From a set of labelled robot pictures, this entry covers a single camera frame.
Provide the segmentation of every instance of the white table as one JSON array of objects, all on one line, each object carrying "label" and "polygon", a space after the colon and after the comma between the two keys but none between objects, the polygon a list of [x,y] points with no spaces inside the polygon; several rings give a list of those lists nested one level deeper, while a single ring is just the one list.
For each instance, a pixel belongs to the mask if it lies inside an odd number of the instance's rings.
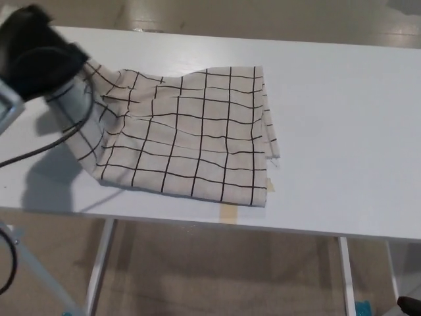
[{"label": "white table", "polygon": [[[212,66],[264,67],[282,158],[278,167],[269,163],[275,192],[266,208],[238,207],[238,226],[421,240],[418,50],[58,29],[114,70],[179,76]],[[0,137],[1,161],[59,137],[46,111],[39,100],[27,104]],[[221,221],[217,203],[102,187],[65,148],[0,169],[0,201],[109,220]],[[107,236],[103,241],[105,250]],[[349,278],[346,239],[340,244]]]}]

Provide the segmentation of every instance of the checkered cloth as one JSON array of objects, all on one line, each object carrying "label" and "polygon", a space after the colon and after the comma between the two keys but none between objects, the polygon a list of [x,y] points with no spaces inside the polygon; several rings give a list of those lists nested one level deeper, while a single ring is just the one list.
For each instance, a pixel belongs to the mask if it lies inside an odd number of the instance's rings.
[{"label": "checkered cloth", "polygon": [[[86,69],[98,93],[95,109],[68,145],[94,178],[264,206],[266,159],[279,157],[279,149],[261,67],[210,68],[179,78],[111,72],[95,61]],[[85,94],[72,83],[48,102],[68,104],[64,98]],[[56,115],[70,121],[69,114]]]}]

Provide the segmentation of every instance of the black grid line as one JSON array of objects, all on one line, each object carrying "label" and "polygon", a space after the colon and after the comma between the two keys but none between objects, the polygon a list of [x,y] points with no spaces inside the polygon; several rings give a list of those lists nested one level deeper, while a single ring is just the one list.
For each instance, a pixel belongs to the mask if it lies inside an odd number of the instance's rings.
[{"label": "black grid line", "polygon": [[[125,101],[127,102],[127,99],[124,99],[122,97],[112,97],[110,95],[104,95],[104,97],[112,99],[112,100],[116,100],[116,101]],[[186,97],[184,95],[179,95],[177,97],[180,97],[182,99],[196,99],[196,100],[201,100],[201,101],[210,101],[210,102],[218,102],[218,103],[228,103],[227,101],[223,101],[223,100],[215,100],[215,99],[206,99],[206,98],[202,98],[202,97]],[[241,103],[237,103],[237,102],[233,102],[231,101],[231,104],[235,104],[235,105],[239,105],[240,107],[245,107],[246,109],[260,109],[261,107],[263,107],[263,105],[259,105],[258,107],[248,107],[244,104]]]},{"label": "black grid line", "polygon": [[140,150],[140,152],[139,152],[139,157],[137,158],[136,168],[134,169],[134,172],[133,172],[133,177],[132,177],[132,186],[134,186],[134,178],[135,178],[135,176],[136,176],[136,171],[137,171],[137,170],[141,170],[141,169],[138,169],[138,167],[139,167],[139,162],[140,162],[140,158],[142,157],[143,149],[145,148],[145,144],[146,144],[146,142],[147,142],[147,137],[148,137],[148,135],[149,135],[149,131],[150,131],[150,129],[151,129],[151,121],[152,121],[152,117],[151,117],[151,119],[149,120],[149,124],[147,125],[146,137],[145,137],[145,140],[143,141],[143,144],[142,144],[142,149],[141,149],[141,150]]},{"label": "black grid line", "polygon": [[[162,170],[131,168],[131,167],[122,166],[122,165],[115,165],[115,164],[112,164],[112,163],[107,164],[107,167],[119,167],[119,168],[128,169],[128,170],[132,170],[132,171],[165,173],[165,171],[162,171]],[[169,174],[170,176],[178,176],[180,178],[185,178],[185,179],[193,179],[193,180],[199,179],[199,180],[204,180],[204,181],[211,182],[211,183],[222,184],[221,181],[210,180],[210,179],[202,178],[201,176],[185,176],[185,175],[176,174],[176,173],[173,173],[173,172],[167,172],[167,174]],[[225,183],[225,185],[236,186],[238,188],[245,188],[245,189],[250,189],[250,188],[251,189],[266,189],[264,186],[242,186],[242,185],[236,184],[236,183]]]},{"label": "black grid line", "polygon": [[[229,74],[209,74],[207,71],[206,71],[206,72],[201,72],[201,71],[198,71],[198,72],[194,72],[194,74],[206,74],[206,75],[208,75],[208,76],[221,76],[221,77],[229,77],[229,76],[230,76]],[[247,77],[247,76],[231,75],[231,78],[245,78],[245,79],[253,79],[253,80],[256,80],[256,79],[261,79],[261,78],[263,78],[263,76],[258,76],[258,77],[256,77],[256,76],[253,76],[253,77]]]},{"label": "black grid line", "polygon": [[112,115],[114,115],[115,117],[116,117],[116,119],[119,117],[116,113],[114,113],[112,110],[110,110],[110,108],[109,108],[109,104],[108,103],[106,103],[107,105],[103,105],[101,102],[98,102],[98,101],[94,101],[95,102],[95,104],[98,104],[100,107],[102,107],[102,108],[104,108],[104,111],[101,113],[101,115],[99,116],[99,119],[98,119],[98,121],[99,122],[101,122],[101,120],[102,120],[102,118],[103,118],[103,116],[104,116],[104,114],[108,111],[108,112],[110,112],[110,113],[112,113]]},{"label": "black grid line", "polygon": [[[255,84],[256,84],[256,67],[253,68],[253,91],[255,90]],[[253,108],[255,106],[255,94],[253,93]],[[253,111],[252,114],[252,121],[255,120],[255,112]],[[252,125],[251,126],[251,130],[250,130],[250,138],[253,139],[253,128],[255,126]],[[256,177],[256,170],[255,170],[255,141],[252,140],[251,141],[251,145],[253,146],[253,150],[252,150],[252,159],[253,159],[253,170],[252,170],[252,183],[251,183],[251,198],[250,198],[250,205],[253,205],[253,200],[255,198],[255,177]]]},{"label": "black grid line", "polygon": [[106,95],[107,95],[107,94],[110,94],[110,93],[113,91],[113,89],[116,87],[117,82],[120,80],[120,78],[121,78],[121,72],[120,72],[120,71],[118,71],[118,78],[117,78],[117,80],[116,80],[115,84],[113,84],[113,85],[111,86],[110,90],[106,93]]},{"label": "black grid line", "polygon": [[[180,80],[181,80],[181,82],[180,82],[180,94],[181,94],[182,91],[183,91],[183,77],[181,77]],[[174,151],[174,145],[176,144],[177,131],[178,131],[178,109],[179,108],[180,108],[180,98],[177,98],[176,131],[174,132],[174,139],[172,140],[172,146],[171,146],[170,156],[168,157],[168,161],[166,163],[164,178],[162,180],[161,193],[164,192],[165,179],[166,179],[166,175],[168,174],[168,168],[170,166],[172,152]]]},{"label": "black grid line", "polygon": [[[176,86],[159,86],[159,87],[160,88],[180,89],[179,87],[176,87]],[[231,91],[235,91],[235,92],[238,92],[238,93],[244,93],[244,94],[252,94],[253,93],[253,91],[246,92],[246,91],[241,91],[241,90],[237,90],[237,89],[233,89],[233,88],[228,89],[228,88],[220,88],[220,87],[213,87],[213,86],[209,86],[208,89],[217,89],[217,90],[222,90],[222,91],[230,91],[231,90]],[[183,90],[185,90],[185,91],[202,91],[203,89],[200,89],[200,88],[197,88],[197,89],[195,89],[195,88],[183,88]],[[263,91],[263,89],[256,90],[254,92],[257,93],[257,92],[261,92],[261,91]]]},{"label": "black grid line", "polygon": [[203,108],[202,108],[202,121],[201,121],[201,137],[200,137],[200,145],[199,145],[199,157],[197,158],[197,165],[196,165],[196,171],[195,176],[193,178],[193,184],[191,185],[191,193],[190,196],[193,196],[195,184],[196,184],[196,178],[197,178],[197,171],[199,170],[199,164],[200,164],[200,157],[202,154],[202,144],[203,144],[203,118],[205,117],[205,105],[206,105],[206,88],[208,84],[208,70],[205,71],[205,89],[203,90]]},{"label": "black grid line", "polygon": [[[165,113],[165,114],[155,114],[155,115],[152,114],[153,117],[168,117],[170,115],[177,115],[179,117],[191,117],[193,119],[201,119],[201,117],[198,117],[196,115],[184,114],[184,113]],[[131,117],[133,119],[139,119],[139,117],[150,117],[151,115],[135,115],[135,114],[124,115],[124,114],[121,114],[121,115],[117,115],[116,117],[118,118],[118,117],[124,117],[124,116],[128,116],[128,117]],[[227,120],[226,118],[221,119],[221,118],[210,118],[210,117],[205,117],[203,119],[204,120],[213,120],[213,121]],[[234,120],[233,118],[229,118],[228,120],[230,122],[235,122],[235,123],[238,123],[238,124],[241,124],[241,125],[252,125],[254,123],[257,123],[257,122],[261,121],[262,118],[258,118],[255,122],[240,122],[239,120]]]},{"label": "black grid line", "polygon": [[[66,112],[66,110],[64,110],[64,107],[62,106],[62,103],[60,102],[60,100],[57,99],[55,102],[57,103],[58,108],[61,110],[61,112],[63,113],[63,115],[66,117],[66,119],[68,119],[69,122],[72,123],[73,126],[75,126],[76,123],[73,121],[73,118]],[[95,161],[97,161],[98,160],[97,153],[93,149],[91,143],[88,142],[87,138],[85,137],[84,133],[82,132],[82,128],[78,131],[78,133],[80,134],[80,136],[82,137],[82,139],[85,141],[85,143],[89,147],[89,153],[92,153],[93,156],[95,157]]]},{"label": "black grid line", "polygon": [[144,77],[144,79],[148,79],[148,80],[152,80],[152,81],[157,81],[157,82],[160,82],[160,83],[163,83],[163,80],[164,80],[164,77],[161,77],[161,79],[160,79],[160,80],[158,80],[158,79],[155,79],[155,78],[150,78],[150,77],[148,77],[148,76],[146,76],[146,75],[142,74],[141,72],[134,71],[134,70],[132,70],[132,69],[125,69],[125,71],[131,71],[131,72],[134,72],[135,74],[137,74],[137,76],[142,76],[142,77]]},{"label": "black grid line", "polygon": [[[149,119],[145,119],[145,118],[143,118],[143,119],[140,119],[140,118],[138,118],[137,120],[141,120],[141,121],[143,121],[143,122],[149,122]],[[165,126],[165,127],[170,127],[170,128],[174,128],[174,127],[172,127],[172,126],[170,126],[170,125],[167,125],[167,124],[164,124],[164,123],[161,123],[161,122],[156,122],[156,121],[152,121],[152,123],[155,123],[155,124],[158,124],[158,125],[163,125],[163,126]],[[239,141],[246,141],[246,142],[250,142],[251,140],[257,140],[257,139],[259,139],[259,138],[261,138],[262,136],[260,135],[260,136],[256,136],[256,137],[254,137],[253,139],[252,138],[247,138],[247,139],[242,139],[242,138],[235,138],[235,137],[229,137],[229,136],[225,136],[225,135],[221,135],[221,136],[213,136],[213,135],[200,135],[200,134],[193,134],[193,133],[189,133],[189,132],[185,132],[185,131],[183,131],[183,130],[179,130],[179,132],[181,132],[181,133],[184,133],[184,134],[187,134],[187,135],[190,135],[190,136],[195,136],[195,137],[209,137],[209,138],[213,138],[213,139],[215,139],[215,140],[217,140],[217,139],[220,139],[220,138],[225,138],[225,137],[227,137],[227,139],[229,139],[229,140],[239,140]],[[118,134],[120,134],[120,133],[112,133],[112,132],[108,132],[107,131],[107,133],[109,134],[109,135],[111,135],[111,136],[113,136],[113,135],[118,135]],[[125,135],[125,136],[127,136],[127,137],[130,137],[130,138],[135,138],[135,139],[137,139],[137,140],[144,140],[143,138],[141,138],[141,137],[138,137],[138,136],[134,136],[134,135],[129,135],[129,134],[127,134],[127,133],[125,133],[124,131],[123,132],[121,132],[123,135]]]},{"label": "black grid line", "polygon": [[120,87],[120,86],[117,86],[116,84],[113,84],[110,80],[108,80],[107,78],[105,78],[100,72],[99,72],[99,69],[101,69],[101,67],[102,67],[102,65],[99,65],[99,67],[98,68],[94,68],[91,64],[89,64],[89,63],[87,63],[91,68],[92,68],[92,70],[93,70],[93,73],[94,74],[97,74],[98,76],[100,76],[101,77],[101,79],[103,79],[105,82],[107,82],[108,84],[110,84],[110,85],[112,85],[114,88],[118,88],[118,89],[127,89],[127,87]]},{"label": "black grid line", "polygon": [[[135,82],[133,83],[133,87],[136,84],[136,80],[137,80],[137,77],[135,78]],[[130,92],[129,92],[129,96],[128,96],[129,97],[129,100],[127,100],[127,111],[126,111],[126,114],[130,112],[130,97],[132,95],[132,91],[133,91],[133,89],[131,89]],[[126,116],[123,117],[123,126],[121,128],[120,133],[123,131],[123,129],[125,127],[126,127]],[[101,180],[104,180],[105,169],[107,169],[107,165],[110,163],[110,159],[112,157],[112,153],[114,152],[114,147],[116,145],[117,139],[118,139],[118,136],[114,140],[114,143],[113,143],[113,145],[111,147],[111,152],[110,152],[110,155],[109,155],[109,157],[107,159],[107,163],[105,164],[104,169],[103,169],[103,172],[101,173]]]},{"label": "black grid line", "polygon": [[[140,75],[140,73],[139,73],[139,72],[137,72],[137,74],[136,74],[136,78],[135,78],[134,83],[133,83],[133,88],[132,88],[132,89],[130,90],[130,92],[129,92],[129,99],[130,99],[130,96],[131,96],[131,94],[132,94],[132,92],[133,92],[133,90],[134,90],[134,87],[136,86],[136,82],[137,82],[137,79],[139,78],[139,75]],[[143,141],[143,144],[142,144],[142,150],[140,151],[140,153],[139,153],[139,157],[137,158],[136,168],[138,168],[138,167],[139,167],[139,162],[140,162],[140,158],[141,158],[141,156],[142,156],[143,148],[145,147],[145,144],[146,144],[146,141],[147,141],[147,137],[148,137],[148,135],[149,135],[149,130],[151,129],[151,121],[152,121],[152,118],[151,118],[151,120],[149,121],[149,124],[147,125],[146,137],[145,137],[145,140]],[[134,186],[134,178],[135,178],[135,176],[136,176],[136,170],[133,172],[133,177],[132,177],[132,186]]]},{"label": "black grid line", "polygon": [[105,129],[103,129],[103,131],[102,131],[102,133],[101,133],[101,137],[99,138],[99,142],[98,142],[98,144],[96,144],[95,146],[93,146],[93,148],[89,151],[89,153],[87,153],[87,154],[85,154],[85,155],[83,155],[82,157],[80,157],[80,158],[77,158],[77,160],[78,161],[82,161],[82,160],[84,160],[86,157],[89,157],[89,155],[91,155],[91,153],[95,153],[95,150],[97,150],[97,148],[99,147],[99,145],[101,145],[101,142],[103,141],[103,139],[104,139],[104,134],[105,134]]},{"label": "black grid line", "polygon": [[[103,149],[111,149],[112,146],[102,146],[102,148]],[[132,148],[132,147],[129,147],[129,146],[124,146],[124,145],[115,145],[114,148],[130,149],[132,151],[142,151],[143,153],[146,153],[150,156],[168,157],[168,155],[163,155],[161,153],[151,153],[151,152],[146,151],[144,149],[142,150],[142,149],[139,149],[139,148]],[[236,155],[238,153],[244,153],[244,152],[231,153],[231,155]],[[193,157],[185,157],[185,156],[179,156],[179,155],[172,155],[171,157],[172,158],[182,158],[182,159],[189,159],[189,160],[197,161],[197,158],[193,158]],[[221,169],[225,168],[225,166],[219,165],[218,163],[215,163],[213,161],[209,161],[209,160],[206,160],[206,159],[203,159],[203,158],[200,158],[200,161],[203,161],[205,163],[209,163],[211,165],[215,165],[217,167],[220,167]],[[233,170],[233,171],[236,171],[236,170],[250,171],[250,169],[248,169],[248,168],[230,168],[230,167],[226,167],[226,168],[227,168],[227,170]],[[266,169],[256,169],[256,171],[265,171],[265,170]]]},{"label": "black grid line", "polygon": [[227,113],[227,118],[226,118],[226,131],[225,131],[226,158],[225,158],[225,167],[224,167],[224,177],[222,178],[222,189],[221,189],[221,198],[220,198],[221,202],[224,200],[226,167],[228,164],[228,157],[230,156],[230,151],[228,150],[228,125],[230,123],[230,107],[231,107],[231,79],[232,79],[231,75],[232,75],[232,67],[230,67],[230,81],[228,83],[228,113]]},{"label": "black grid line", "polygon": [[[115,135],[120,135],[120,134],[122,134],[122,135],[125,135],[126,137],[129,137],[129,138],[133,138],[133,139],[135,139],[135,140],[145,140],[145,138],[141,138],[141,137],[137,137],[137,136],[133,136],[133,135],[129,135],[129,134],[127,134],[127,133],[125,133],[124,131],[121,131],[121,132],[117,132],[117,133],[111,133],[111,132],[108,132],[108,131],[106,131],[106,133],[108,134],[108,135],[111,135],[111,136],[115,136]],[[257,137],[255,137],[255,140],[256,139],[259,139],[259,138],[262,138],[262,136],[257,136]],[[168,144],[168,143],[164,143],[164,142],[159,142],[159,141],[157,141],[157,140],[147,140],[148,142],[151,142],[151,143],[155,143],[155,144],[162,144],[162,145],[170,145],[170,144]],[[177,148],[184,148],[184,149],[191,149],[191,147],[184,147],[184,146],[180,146],[180,145],[175,145],[174,144],[174,147],[177,147]],[[209,152],[209,153],[225,153],[225,151],[215,151],[215,150],[209,150],[209,149],[202,149],[203,151],[207,151],[207,152]],[[236,154],[238,154],[238,153],[251,153],[251,151],[235,151],[235,152],[231,152],[230,153],[230,155],[236,155]],[[255,151],[255,153],[264,153],[264,151]]]}]

